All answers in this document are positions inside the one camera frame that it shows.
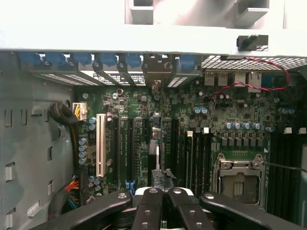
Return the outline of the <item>thin metal locking lever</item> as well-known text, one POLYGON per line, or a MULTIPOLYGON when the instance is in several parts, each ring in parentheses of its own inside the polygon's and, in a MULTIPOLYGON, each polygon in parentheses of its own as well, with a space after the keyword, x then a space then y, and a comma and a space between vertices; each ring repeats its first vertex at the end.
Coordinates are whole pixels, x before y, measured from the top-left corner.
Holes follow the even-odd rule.
POLYGON ((292 167, 292 166, 285 166, 285 165, 271 163, 271 162, 266 162, 266 161, 261 161, 261 163, 263 165, 270 165, 270 166, 275 166, 275 167, 280 167, 280 168, 284 168, 284 169, 295 170, 295 171, 300 171, 300 172, 307 173, 307 170, 303 169, 303 168, 292 167))

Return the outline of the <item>black RAM slot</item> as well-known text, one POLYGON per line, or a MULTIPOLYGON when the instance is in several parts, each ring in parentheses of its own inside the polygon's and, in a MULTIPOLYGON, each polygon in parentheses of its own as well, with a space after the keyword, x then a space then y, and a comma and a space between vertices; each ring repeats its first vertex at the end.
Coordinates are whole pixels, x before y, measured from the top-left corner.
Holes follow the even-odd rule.
POLYGON ((298 132, 298 155, 299 165, 307 170, 307 128, 302 127, 298 132))
POLYGON ((210 163, 211 163, 211 134, 208 128, 204 128, 204 151, 203 151, 203 192, 210 188, 210 163))
POLYGON ((198 192, 198 167, 199 167, 199 143, 200 143, 200 133, 196 133, 195 136, 195 157, 194 157, 194 192, 197 194, 198 192))
MULTIPOLYGON (((291 163, 291 140, 292 135, 291 134, 283 134, 283 148, 282 148, 282 154, 283 154, 283 161, 282 165, 289 166, 291 163)), ((287 219, 288 214, 288 195, 289 195, 289 173, 291 170, 287 168, 282 168, 283 170, 283 177, 282 177, 282 187, 281 187, 281 213, 280 217, 283 219, 287 219)))
POLYGON ((292 139, 291 139, 291 166, 292 167, 296 167, 297 166, 297 163, 296 163, 296 160, 297 160, 297 134, 293 134, 292 136, 292 139))
MULTIPOLYGON (((271 134, 270 163, 277 163, 278 139, 279 139, 279 133, 271 134)), ((276 170, 277 170, 276 166, 270 165, 268 212, 271 214, 274 214, 274 208, 275 208, 276 170)))

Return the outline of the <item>black intrusion switch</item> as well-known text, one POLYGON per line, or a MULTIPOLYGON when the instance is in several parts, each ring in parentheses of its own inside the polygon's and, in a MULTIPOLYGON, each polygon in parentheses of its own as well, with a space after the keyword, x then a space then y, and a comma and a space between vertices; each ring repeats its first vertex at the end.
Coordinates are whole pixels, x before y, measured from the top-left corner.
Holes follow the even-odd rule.
POLYGON ((240 35, 236 39, 239 51, 266 51, 268 49, 268 35, 240 35))

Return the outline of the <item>open black PC case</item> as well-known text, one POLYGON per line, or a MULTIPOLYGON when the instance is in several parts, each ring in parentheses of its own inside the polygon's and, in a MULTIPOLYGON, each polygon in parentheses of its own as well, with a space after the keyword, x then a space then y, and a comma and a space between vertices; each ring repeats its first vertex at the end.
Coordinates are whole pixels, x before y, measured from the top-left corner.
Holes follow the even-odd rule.
MULTIPOLYGON (((76 90, 150 89, 146 54, 170 57, 165 87, 205 72, 307 80, 307 0, 0 0, 0 230, 33 230, 93 202, 71 206, 83 173, 76 90), (239 51, 237 37, 251 34, 268 35, 268 49, 239 51)), ((170 188, 160 230, 185 230, 170 188)), ((206 193, 179 188, 194 203, 206 193)), ((284 220, 307 230, 307 173, 301 191, 297 221, 284 220)))

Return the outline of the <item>metal CPU socket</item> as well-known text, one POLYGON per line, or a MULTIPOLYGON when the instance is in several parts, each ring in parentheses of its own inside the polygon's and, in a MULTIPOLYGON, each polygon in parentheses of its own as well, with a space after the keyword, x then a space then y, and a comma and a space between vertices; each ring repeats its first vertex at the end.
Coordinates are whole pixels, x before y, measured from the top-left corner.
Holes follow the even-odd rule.
POLYGON ((211 177, 211 191, 258 209, 265 208, 265 166, 260 153, 238 159, 220 152, 214 157, 211 177))

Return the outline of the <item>white expansion slot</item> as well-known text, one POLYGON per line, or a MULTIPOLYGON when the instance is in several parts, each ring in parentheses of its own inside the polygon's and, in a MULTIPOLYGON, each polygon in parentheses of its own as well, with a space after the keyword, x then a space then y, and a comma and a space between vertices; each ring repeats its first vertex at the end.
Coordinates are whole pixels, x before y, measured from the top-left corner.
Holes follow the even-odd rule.
POLYGON ((106 174, 106 114, 96 115, 96 176, 106 174))

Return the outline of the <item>long black expansion slot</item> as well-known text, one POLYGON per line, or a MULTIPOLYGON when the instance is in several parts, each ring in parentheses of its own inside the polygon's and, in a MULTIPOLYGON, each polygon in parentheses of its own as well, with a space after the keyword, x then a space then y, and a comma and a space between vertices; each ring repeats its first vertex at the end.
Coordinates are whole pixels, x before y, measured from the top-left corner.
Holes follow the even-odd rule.
POLYGON ((127 119, 127 178, 126 188, 129 189, 130 193, 135 193, 135 176, 134 176, 134 119, 127 119))
POLYGON ((178 136, 179 136, 179 121, 178 119, 172 119, 171 121, 171 169, 172 171, 175 171, 177 168, 178 136))
POLYGON ((115 137, 115 153, 116 153, 116 174, 119 182, 120 178, 120 119, 115 118, 114 124, 114 137, 115 137))

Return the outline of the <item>green motherboard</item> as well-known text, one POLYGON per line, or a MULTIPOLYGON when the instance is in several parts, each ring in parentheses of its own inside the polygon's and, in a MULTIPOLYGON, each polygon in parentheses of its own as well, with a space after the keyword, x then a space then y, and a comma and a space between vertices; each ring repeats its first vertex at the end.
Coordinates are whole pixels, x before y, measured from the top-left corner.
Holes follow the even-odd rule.
MULTIPOLYGON (((283 161, 283 134, 297 134, 307 128, 307 80, 299 75, 244 72, 205 72, 178 87, 174 80, 164 87, 163 95, 163 168, 162 189, 185 187, 195 196, 203 191, 204 128, 211 134, 211 173, 214 157, 249 159, 260 153, 270 162, 271 134, 279 133, 278 160, 283 161), (171 169, 171 121, 178 119, 178 159, 171 169), (200 133, 198 192, 194 192, 195 136, 200 133)), ((152 114, 157 106, 151 90, 144 87, 78 87, 73 114, 78 118, 78 160, 83 173, 79 181, 80 198, 71 206, 90 203, 114 191, 129 191, 127 178, 127 119, 134 119, 135 193, 152 185, 148 150, 152 131, 152 114), (106 174, 96 176, 96 115, 106 114, 106 174), (116 174, 114 124, 120 119, 120 178, 116 174), (149 119, 148 136, 142 133, 142 120, 149 119)), ((297 166, 299 165, 297 136, 297 166)), ((268 212, 270 165, 265 166, 265 208, 268 212)), ((304 172, 289 173, 287 220, 296 222, 299 203, 304 194, 304 172)), ((283 170, 277 167, 274 215, 281 213, 283 170)))

